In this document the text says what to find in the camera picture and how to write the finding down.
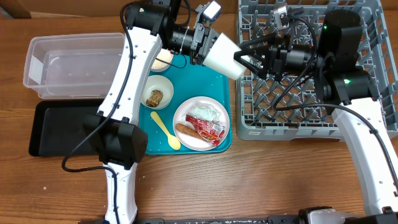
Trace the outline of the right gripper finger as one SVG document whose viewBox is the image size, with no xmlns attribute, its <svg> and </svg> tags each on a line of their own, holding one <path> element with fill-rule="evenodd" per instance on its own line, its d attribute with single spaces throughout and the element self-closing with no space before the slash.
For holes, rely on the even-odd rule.
<svg viewBox="0 0 398 224">
<path fill-rule="evenodd" d="M 236 57 L 234 57 L 234 60 L 236 62 L 238 62 L 239 64 L 241 64 L 242 66 L 246 67 L 257 77 L 259 77 L 261 79 L 267 78 L 267 70 L 262 65 L 251 63 L 251 59 L 249 57 L 247 57 L 246 55 L 236 56 Z"/>
<path fill-rule="evenodd" d="M 265 43 L 265 42 L 270 42 L 270 41 L 272 42 L 272 41 L 274 41 L 275 37 L 276 37 L 276 34 L 271 33 L 271 34 L 264 35 L 262 37 L 258 37 L 258 38 L 252 39 L 252 40 L 242 42 L 241 44 L 239 44 L 240 50 L 234 53 L 234 57 L 238 57 L 238 52 L 240 52 L 242 50 L 246 50 L 248 47 L 250 47 L 252 45 L 257 45 L 260 43 Z"/>
</svg>

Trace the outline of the white plastic cup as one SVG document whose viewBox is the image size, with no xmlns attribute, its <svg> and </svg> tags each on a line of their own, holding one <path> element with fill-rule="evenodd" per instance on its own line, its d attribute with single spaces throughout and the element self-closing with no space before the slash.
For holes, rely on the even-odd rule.
<svg viewBox="0 0 398 224">
<path fill-rule="evenodd" d="M 221 33 L 202 65 L 233 80 L 241 78 L 246 67 L 235 61 L 234 53 L 241 49 L 224 33 Z"/>
</svg>

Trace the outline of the white bowl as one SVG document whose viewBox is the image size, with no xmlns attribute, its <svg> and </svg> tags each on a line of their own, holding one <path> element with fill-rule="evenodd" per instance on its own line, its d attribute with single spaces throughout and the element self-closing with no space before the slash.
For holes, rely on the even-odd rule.
<svg viewBox="0 0 398 224">
<path fill-rule="evenodd" d="M 152 90 L 160 90 L 164 96 L 158 107 L 151 108 L 146 105 L 146 100 L 150 97 Z M 174 86 L 172 82 L 162 75 L 151 75 L 146 82 L 144 92 L 141 97 L 141 104 L 153 110 L 161 110 L 169 105 L 174 95 Z"/>
</svg>

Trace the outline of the white napkin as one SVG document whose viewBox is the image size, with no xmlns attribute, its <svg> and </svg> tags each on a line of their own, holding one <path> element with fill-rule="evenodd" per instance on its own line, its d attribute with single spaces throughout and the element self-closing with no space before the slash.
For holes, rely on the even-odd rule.
<svg viewBox="0 0 398 224">
<path fill-rule="evenodd" d="M 221 113 L 214 109 L 211 105 L 195 104 L 188 112 L 188 115 L 193 116 L 196 119 L 202 119 L 205 121 L 218 122 L 220 120 Z"/>
</svg>

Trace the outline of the brown food chunk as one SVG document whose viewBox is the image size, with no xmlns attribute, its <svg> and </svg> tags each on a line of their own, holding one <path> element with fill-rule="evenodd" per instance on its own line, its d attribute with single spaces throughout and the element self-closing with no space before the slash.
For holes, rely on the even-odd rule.
<svg viewBox="0 0 398 224">
<path fill-rule="evenodd" d="M 158 107 L 162 101 L 164 94 L 160 90 L 152 90 L 150 97 L 146 100 L 146 105 L 151 108 Z"/>
</svg>

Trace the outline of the red snack wrapper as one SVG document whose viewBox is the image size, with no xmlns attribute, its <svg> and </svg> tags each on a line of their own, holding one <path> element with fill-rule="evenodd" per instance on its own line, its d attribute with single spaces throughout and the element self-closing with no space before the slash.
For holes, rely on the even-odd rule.
<svg viewBox="0 0 398 224">
<path fill-rule="evenodd" d="M 225 133 L 225 127 L 213 121 L 198 119 L 191 115 L 186 115 L 185 121 L 191 123 L 196 132 L 214 146 L 220 143 Z"/>
</svg>

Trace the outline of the brown sausage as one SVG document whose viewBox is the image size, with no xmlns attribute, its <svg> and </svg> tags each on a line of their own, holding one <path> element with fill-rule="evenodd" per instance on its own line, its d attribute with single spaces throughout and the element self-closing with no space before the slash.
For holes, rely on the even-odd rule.
<svg viewBox="0 0 398 224">
<path fill-rule="evenodd" d="M 186 125 L 184 125 L 182 123 L 177 123 L 175 125 L 175 128 L 180 133 L 183 133 L 183 134 L 186 134 L 186 135 L 189 135 L 191 137 L 194 137 L 194 138 L 197 138 L 197 139 L 200 139 L 200 140 L 204 141 L 204 139 L 199 135 L 199 133 L 195 129 L 192 129 L 192 128 L 190 128 L 190 127 L 188 127 L 188 126 L 186 126 Z"/>
</svg>

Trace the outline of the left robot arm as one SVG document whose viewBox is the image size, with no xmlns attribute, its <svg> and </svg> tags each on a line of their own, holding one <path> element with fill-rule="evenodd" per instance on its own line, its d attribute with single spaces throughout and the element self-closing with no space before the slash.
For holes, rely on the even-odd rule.
<svg viewBox="0 0 398 224">
<path fill-rule="evenodd" d="M 158 53 L 171 50 L 189 56 L 193 65 L 203 65 L 218 38 L 210 27 L 221 13 L 216 1 L 196 8 L 192 29 L 176 22 L 180 5 L 180 1 L 135 1 L 121 9 L 125 38 L 116 74 L 97 112 L 83 122 L 84 142 L 98 153 L 106 174 L 108 210 L 102 223 L 136 222 L 135 174 L 148 145 L 148 135 L 139 128 L 139 108 Z"/>
</svg>

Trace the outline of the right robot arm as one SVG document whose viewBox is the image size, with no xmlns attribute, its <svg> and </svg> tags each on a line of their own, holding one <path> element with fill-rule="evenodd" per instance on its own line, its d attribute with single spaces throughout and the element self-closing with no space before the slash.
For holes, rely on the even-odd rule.
<svg viewBox="0 0 398 224">
<path fill-rule="evenodd" d="M 299 212 L 302 223 L 396 223 L 397 154 L 382 120 L 382 106 L 371 75 L 357 66 L 362 36 L 360 16 L 336 9 L 325 15 L 310 47 L 293 44 L 289 35 L 267 34 L 243 42 L 234 54 L 259 78 L 281 80 L 294 73 L 299 85 L 315 82 L 316 107 L 326 108 L 343 134 L 363 193 L 363 217 L 314 207 Z"/>
</svg>

